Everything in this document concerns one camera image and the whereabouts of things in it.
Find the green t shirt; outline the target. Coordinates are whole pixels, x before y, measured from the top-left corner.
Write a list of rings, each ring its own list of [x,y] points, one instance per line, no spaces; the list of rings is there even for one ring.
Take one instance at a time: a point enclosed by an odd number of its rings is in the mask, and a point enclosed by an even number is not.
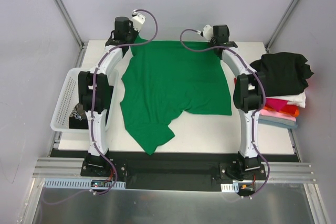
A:
[[[169,124],[183,112],[231,115],[231,95],[220,59],[205,42],[138,37],[122,76],[126,131],[149,155],[174,137]]]

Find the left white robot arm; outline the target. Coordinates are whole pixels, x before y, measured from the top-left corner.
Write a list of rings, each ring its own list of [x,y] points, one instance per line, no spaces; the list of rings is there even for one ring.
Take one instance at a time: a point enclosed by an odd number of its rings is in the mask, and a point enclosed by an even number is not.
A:
[[[132,18],[117,17],[114,30],[105,44],[101,59],[88,71],[78,74],[78,98],[87,120],[90,136],[88,154],[84,158],[81,176],[109,176],[113,168],[108,159],[106,141],[107,115],[110,112],[114,86],[109,76],[133,44],[145,22],[141,14]]]

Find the folded black t shirt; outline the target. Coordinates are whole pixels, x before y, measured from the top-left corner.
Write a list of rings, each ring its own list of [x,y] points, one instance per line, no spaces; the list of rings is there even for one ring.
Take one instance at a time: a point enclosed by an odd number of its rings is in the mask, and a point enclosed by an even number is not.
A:
[[[307,62],[302,54],[279,52],[264,54],[250,66],[265,74],[266,96],[279,97],[301,94],[309,86],[307,80],[313,72]]]

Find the folded magenta t shirt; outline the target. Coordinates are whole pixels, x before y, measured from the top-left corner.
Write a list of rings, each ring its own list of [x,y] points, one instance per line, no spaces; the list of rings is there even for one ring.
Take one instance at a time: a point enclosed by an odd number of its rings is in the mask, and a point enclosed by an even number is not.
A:
[[[274,98],[267,98],[266,99],[266,106],[274,109],[275,111],[282,110],[286,105],[288,101],[281,100],[281,99],[274,99]]]

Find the black t shirt in basket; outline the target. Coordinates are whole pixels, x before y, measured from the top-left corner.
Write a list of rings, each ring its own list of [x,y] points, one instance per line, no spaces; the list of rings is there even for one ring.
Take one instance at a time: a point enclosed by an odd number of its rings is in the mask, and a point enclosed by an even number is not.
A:
[[[82,104],[78,103],[75,105],[69,116],[68,125],[70,129],[88,129],[88,120]]]

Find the folded pink t shirt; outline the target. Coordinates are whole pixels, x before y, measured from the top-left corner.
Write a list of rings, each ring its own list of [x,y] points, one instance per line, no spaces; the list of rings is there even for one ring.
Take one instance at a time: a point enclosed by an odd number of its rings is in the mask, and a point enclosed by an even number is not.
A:
[[[290,121],[293,121],[293,122],[296,121],[296,118],[294,116],[288,115],[288,114],[283,114],[283,113],[280,113],[280,112],[277,112],[277,111],[269,111],[269,110],[262,109],[260,111],[260,115],[271,116],[271,117],[274,117],[274,118],[290,120]]]

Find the folded red t shirt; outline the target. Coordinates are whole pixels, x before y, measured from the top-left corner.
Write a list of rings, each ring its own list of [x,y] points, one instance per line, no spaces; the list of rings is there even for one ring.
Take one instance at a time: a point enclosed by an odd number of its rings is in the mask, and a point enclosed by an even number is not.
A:
[[[280,113],[291,115],[293,117],[298,117],[300,115],[299,107],[296,105],[285,105],[280,111]]]

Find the folded orange t shirt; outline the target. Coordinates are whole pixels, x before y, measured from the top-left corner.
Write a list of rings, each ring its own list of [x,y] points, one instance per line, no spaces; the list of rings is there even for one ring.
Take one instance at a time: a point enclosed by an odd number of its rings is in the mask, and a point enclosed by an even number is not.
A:
[[[264,109],[265,109],[265,110],[269,110],[269,111],[275,111],[274,109],[272,109],[272,108],[270,108],[270,107],[267,107],[267,106],[265,106]]]

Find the folded grey t shirt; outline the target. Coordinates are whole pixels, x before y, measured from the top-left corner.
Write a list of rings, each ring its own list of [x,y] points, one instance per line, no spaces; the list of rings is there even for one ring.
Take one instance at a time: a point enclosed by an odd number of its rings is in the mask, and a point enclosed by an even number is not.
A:
[[[276,126],[284,129],[296,129],[297,123],[296,121],[282,119],[282,118],[275,118],[272,116],[263,116],[259,117],[259,123],[265,125]]]

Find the folded light blue t shirt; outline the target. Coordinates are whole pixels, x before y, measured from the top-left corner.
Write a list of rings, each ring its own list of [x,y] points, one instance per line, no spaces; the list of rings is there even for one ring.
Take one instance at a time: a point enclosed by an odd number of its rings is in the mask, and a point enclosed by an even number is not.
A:
[[[283,123],[267,121],[267,120],[262,120],[262,119],[259,119],[258,122],[259,124],[275,126],[275,127],[279,127],[283,129],[297,129],[298,128],[298,125],[296,123],[294,125],[286,125]]]

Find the left aluminium frame post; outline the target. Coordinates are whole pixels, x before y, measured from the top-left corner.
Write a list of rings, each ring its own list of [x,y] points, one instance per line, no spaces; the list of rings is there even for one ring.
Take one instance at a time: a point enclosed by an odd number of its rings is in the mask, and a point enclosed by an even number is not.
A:
[[[76,29],[75,24],[73,20],[71,19],[64,2],[62,0],[53,0],[53,1],[56,4],[57,9],[59,10],[63,20],[65,21],[76,44],[79,46],[79,48],[83,48],[85,43],[82,40],[81,36],[79,35],[79,32]]]

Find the aluminium frame post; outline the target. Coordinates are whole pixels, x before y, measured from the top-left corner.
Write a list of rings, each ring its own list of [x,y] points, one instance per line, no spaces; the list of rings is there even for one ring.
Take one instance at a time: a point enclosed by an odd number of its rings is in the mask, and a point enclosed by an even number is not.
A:
[[[76,44],[79,46],[79,48],[83,48],[85,43],[82,40],[81,36],[79,35],[79,32],[76,29],[75,24],[73,20],[71,19],[64,2],[62,0],[53,0],[53,1],[56,4],[57,9],[59,10],[63,20],[65,21]]]
[[[266,52],[270,52],[272,46],[277,41],[278,37],[280,36],[280,33],[285,28],[286,24],[290,20],[290,17],[295,12],[296,8],[298,7],[301,0],[291,0],[288,7],[286,8],[284,14],[282,15],[279,23],[277,24],[275,30],[271,34],[269,40],[265,44],[265,50]]]

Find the right aluminium frame post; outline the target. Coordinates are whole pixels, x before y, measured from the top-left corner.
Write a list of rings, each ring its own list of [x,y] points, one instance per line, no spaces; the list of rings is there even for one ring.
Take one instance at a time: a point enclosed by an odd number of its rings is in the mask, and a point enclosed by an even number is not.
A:
[[[280,33],[285,28],[286,24],[290,20],[290,17],[295,12],[296,8],[298,7],[301,0],[291,0],[288,7],[286,8],[284,14],[282,15],[279,23],[277,24],[275,30],[271,34],[269,40],[265,44],[265,50],[266,52],[270,52],[272,46],[277,41],[278,37],[280,36]]]

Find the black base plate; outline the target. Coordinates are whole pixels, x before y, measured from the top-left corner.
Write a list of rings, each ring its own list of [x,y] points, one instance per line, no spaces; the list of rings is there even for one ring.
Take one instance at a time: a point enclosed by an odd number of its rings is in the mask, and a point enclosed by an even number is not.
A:
[[[105,157],[87,154],[80,175],[115,179],[128,189],[182,191],[220,191],[234,181],[254,186],[269,177],[260,157],[249,161],[238,154],[116,151]]]

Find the aluminium front rail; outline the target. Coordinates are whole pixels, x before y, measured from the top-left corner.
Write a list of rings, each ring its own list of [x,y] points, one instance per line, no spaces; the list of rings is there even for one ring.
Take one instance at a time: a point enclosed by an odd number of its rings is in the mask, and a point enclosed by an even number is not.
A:
[[[40,157],[33,178],[78,178],[83,158]],[[272,183],[316,184],[317,177],[309,163],[270,162]]]

